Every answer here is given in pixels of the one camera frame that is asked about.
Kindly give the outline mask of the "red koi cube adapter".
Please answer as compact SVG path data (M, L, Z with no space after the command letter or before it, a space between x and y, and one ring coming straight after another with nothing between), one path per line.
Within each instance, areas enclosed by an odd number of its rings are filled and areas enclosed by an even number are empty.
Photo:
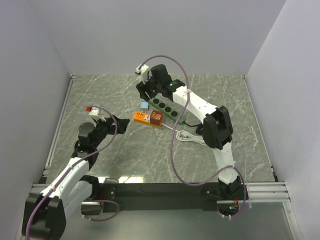
M163 113L158 110L153 110L150 114L150 124L155 126L161 126L163 122Z

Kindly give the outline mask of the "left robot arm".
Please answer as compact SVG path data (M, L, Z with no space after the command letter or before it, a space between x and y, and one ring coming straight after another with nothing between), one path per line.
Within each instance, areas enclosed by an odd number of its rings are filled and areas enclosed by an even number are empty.
M68 217L84 200L101 200L98 178L87 173L95 164L98 146L106 136L124 134L129 122L112 115L79 126L78 140L67 166L44 190L31 193L25 201L21 229L25 239L59 240Z

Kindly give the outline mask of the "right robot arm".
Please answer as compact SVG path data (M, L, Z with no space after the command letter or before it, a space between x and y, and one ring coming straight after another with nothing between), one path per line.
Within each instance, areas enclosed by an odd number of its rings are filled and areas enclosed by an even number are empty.
M208 103L188 89L182 81L173 80L163 64L152 68L140 64L135 73L141 77L141 82L136 88L142 99L150 101L161 94L173 103L183 106L200 120L202 138L212 149L219 171L216 196L219 199L233 199L241 189L242 182L240 174L235 170L232 154L234 131L228 109Z

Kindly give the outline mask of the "orange power strip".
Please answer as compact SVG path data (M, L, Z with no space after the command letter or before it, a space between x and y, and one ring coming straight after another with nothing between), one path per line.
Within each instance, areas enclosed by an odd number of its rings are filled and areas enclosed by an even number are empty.
M150 122L150 114L148 113L144 113L141 111L136 111L133 115L133 120L137 123L140 124L144 124L147 126L151 126L151 127L155 127L155 128L161 128L162 127L162 122L160 123L160 125L155 125L155 124L151 124Z

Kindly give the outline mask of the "green power strip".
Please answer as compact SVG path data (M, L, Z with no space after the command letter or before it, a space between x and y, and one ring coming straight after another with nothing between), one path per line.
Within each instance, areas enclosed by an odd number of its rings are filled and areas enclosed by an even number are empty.
M162 112L166 117L168 117L174 122L177 121L180 115L180 113L177 110L173 109L171 106L169 106L164 101L161 101L158 98L150 99L147 103L154 107L156 110Z

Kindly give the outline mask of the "blue charger plug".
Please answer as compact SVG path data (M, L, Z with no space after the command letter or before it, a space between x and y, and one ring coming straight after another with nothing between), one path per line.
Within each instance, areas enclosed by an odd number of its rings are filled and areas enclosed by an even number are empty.
M149 104L148 104L148 102L143 101L143 102L141 103L141 105L140 105L140 108L141 108L142 110L148 110L148 109L149 109Z

